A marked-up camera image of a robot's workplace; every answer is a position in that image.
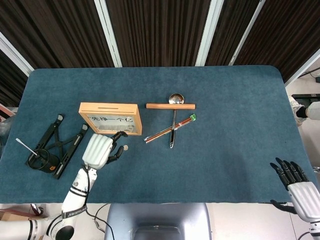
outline robotic arm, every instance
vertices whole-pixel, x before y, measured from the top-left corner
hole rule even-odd
[[[47,235],[53,240],[69,240],[75,232],[78,215],[87,210],[87,199],[95,180],[97,170],[116,161],[124,147],[109,156],[116,148],[117,140],[128,135],[124,131],[113,137],[93,134],[83,154],[84,166],[78,171],[61,208],[61,215],[29,221],[0,221],[1,240],[38,240]]]
[[[298,214],[305,222],[310,223],[309,232],[314,240],[320,240],[320,194],[313,182],[307,179],[302,168],[295,162],[282,161],[276,158],[281,167],[270,163],[288,191],[293,206],[283,206],[271,200],[278,209]]]

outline wooden rod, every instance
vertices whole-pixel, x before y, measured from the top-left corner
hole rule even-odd
[[[147,103],[145,107],[147,109],[181,109],[181,110],[196,109],[196,105],[192,103],[186,103],[186,104]]]

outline metal ladle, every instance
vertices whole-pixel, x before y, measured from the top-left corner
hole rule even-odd
[[[169,104],[183,104],[185,102],[184,96],[179,93],[174,93],[169,97]],[[175,126],[176,126],[176,115],[177,110],[173,110],[173,122],[172,122],[172,129],[170,134],[170,148],[174,147],[175,143]]]

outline robot finger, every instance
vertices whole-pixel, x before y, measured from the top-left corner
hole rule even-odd
[[[309,182],[304,170],[298,164],[296,164],[294,161],[291,161],[290,163],[292,166],[294,166],[296,171],[299,173],[299,176],[301,177],[302,182]]]
[[[276,200],[273,200],[273,199],[270,200],[270,203],[281,211],[291,213],[291,214],[297,214],[297,211],[294,206],[281,205],[279,202],[277,202]]]
[[[110,153],[112,153],[112,152],[115,150],[116,146],[117,146],[117,143],[114,142],[114,143],[112,144],[112,148],[111,148]]]
[[[277,165],[275,165],[273,162],[270,162],[270,166],[276,171],[276,173],[278,174],[282,184],[284,185],[285,189],[288,190],[288,185],[290,185],[290,181],[288,180],[286,174],[284,173],[284,171],[278,167]]]
[[[110,164],[110,163],[118,160],[118,158],[120,158],[120,156],[121,156],[121,154],[123,153],[123,151],[124,151],[124,146],[120,146],[119,149],[118,149],[118,151],[116,151],[116,154],[113,155],[113,156],[110,156],[110,157],[108,158],[108,161],[106,162],[106,164]]]
[[[126,134],[124,131],[118,131],[111,138],[113,139],[113,142],[115,143],[121,136],[124,136],[126,138],[126,137],[128,137],[128,134]]]
[[[284,163],[288,166],[288,168],[290,169],[290,171],[291,171],[291,173],[292,173],[295,181],[298,182],[298,183],[302,182],[302,179],[301,179],[299,173],[297,172],[296,168],[295,168],[294,166],[292,166],[292,164],[291,164],[290,162],[286,161],[286,160],[284,160],[283,162],[284,162]]]
[[[294,178],[294,176],[293,176],[292,172],[290,171],[290,169],[288,168],[287,164],[278,157],[276,157],[275,160],[277,161],[278,164],[280,164],[284,174],[286,175],[286,177],[290,181],[290,184],[294,184],[296,182],[296,179]]]

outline black cable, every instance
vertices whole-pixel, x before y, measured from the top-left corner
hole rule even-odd
[[[313,76],[313,75],[311,74],[311,72],[310,72],[309,74],[310,74],[310,76],[313,77],[314,79],[316,78],[315,76]]]
[[[50,222],[50,224],[49,224],[49,226],[48,226],[48,228],[47,228],[47,230],[46,230],[46,233],[45,233],[47,236],[49,236],[49,231],[50,231],[50,228],[51,228],[52,224],[54,223],[54,221],[57,220],[58,218],[60,218],[61,216],[62,216],[62,214],[60,214],[59,216],[57,216],[55,219],[53,219],[53,220]]]
[[[88,184],[87,184],[87,193],[86,193],[86,196],[85,196],[85,200],[84,200],[84,205],[87,204],[87,200],[88,200],[88,197],[89,197],[89,193],[90,193],[90,178],[89,178],[89,172],[88,172],[88,169],[86,168],[86,166],[82,166],[82,169],[85,171],[86,173],[86,179],[88,181]]]
[[[93,217],[94,219],[98,219],[98,220],[100,220],[101,222],[104,222],[104,223],[110,228],[110,230],[111,230],[112,239],[115,240],[114,230],[112,229],[112,227],[111,227],[105,220],[102,220],[101,218],[97,217],[98,212],[99,212],[104,206],[106,206],[106,205],[108,205],[108,203],[105,204],[105,205],[103,205],[102,207],[100,207],[100,208],[98,209],[98,211],[96,211],[95,215],[90,214],[90,213],[88,212],[88,210],[85,210],[85,212],[86,212],[86,214],[88,214],[89,216]]]
[[[317,70],[319,70],[319,69],[320,69],[320,67],[317,67],[317,68],[315,68],[315,69],[313,69],[313,70],[306,71],[306,72],[302,73],[302,74],[299,76],[299,78],[301,78],[301,77],[303,77],[303,76],[305,76],[305,75],[308,75],[308,74],[310,74],[310,73],[313,73],[313,72],[315,72],[315,71],[317,71]]]
[[[307,234],[309,234],[309,233],[310,233],[310,232],[306,231],[306,232],[305,232],[304,234],[302,234],[297,240],[301,240],[304,235],[307,235]]]
[[[108,205],[108,203],[106,203],[105,205],[103,205],[102,207],[100,207],[100,208],[98,209],[98,211],[96,211],[95,216],[94,216],[94,219],[97,218],[98,212],[99,212],[102,208],[104,208],[105,206],[107,206],[107,205]]]
[[[87,169],[85,166],[83,166],[83,170],[85,171],[85,173],[86,173],[86,178],[87,178],[87,180],[88,180],[88,192],[87,192],[87,194],[86,194],[86,196],[85,196],[85,200],[84,200],[84,205],[86,205],[86,204],[87,204],[87,200],[88,200],[88,196],[89,196],[89,192],[90,192],[90,179],[89,179],[88,169]],[[108,205],[108,203],[105,204],[105,205],[103,205],[102,207],[100,207],[100,208],[98,209],[98,211],[96,211],[95,216],[91,215],[91,214],[88,212],[88,209],[86,209],[85,212],[86,212],[89,216],[94,217],[94,220],[98,219],[98,220],[104,222],[104,223],[110,228],[111,234],[112,234],[112,238],[113,238],[113,240],[115,240],[115,235],[114,235],[114,231],[113,231],[112,227],[111,227],[106,221],[104,221],[104,220],[102,220],[101,218],[97,217],[98,212],[99,212],[104,206],[106,206],[106,205]]]

